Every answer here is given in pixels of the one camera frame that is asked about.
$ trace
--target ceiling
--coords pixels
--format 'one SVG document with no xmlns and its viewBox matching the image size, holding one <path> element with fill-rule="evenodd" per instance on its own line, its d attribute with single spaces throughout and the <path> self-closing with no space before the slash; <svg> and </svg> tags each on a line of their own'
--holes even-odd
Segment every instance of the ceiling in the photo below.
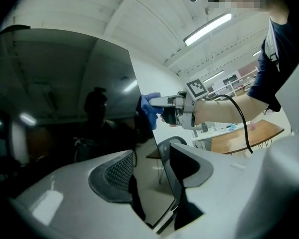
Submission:
<svg viewBox="0 0 299 239">
<path fill-rule="evenodd" d="M 225 12 L 233 14 L 229 22 L 185 45 L 185 37 Z M 267 35 L 268 16 L 229 10 L 207 0 L 20 0 L 4 26 L 12 24 L 77 29 L 110 38 L 181 77 L 205 80 L 221 70 L 230 74 L 257 59 L 252 54 L 260 50 Z"/>
<path fill-rule="evenodd" d="M 105 88 L 107 118 L 133 117 L 140 97 L 128 51 L 84 34 L 27 29 L 0 35 L 0 107 L 40 124 L 86 120 L 85 99 Z"/>
</svg>

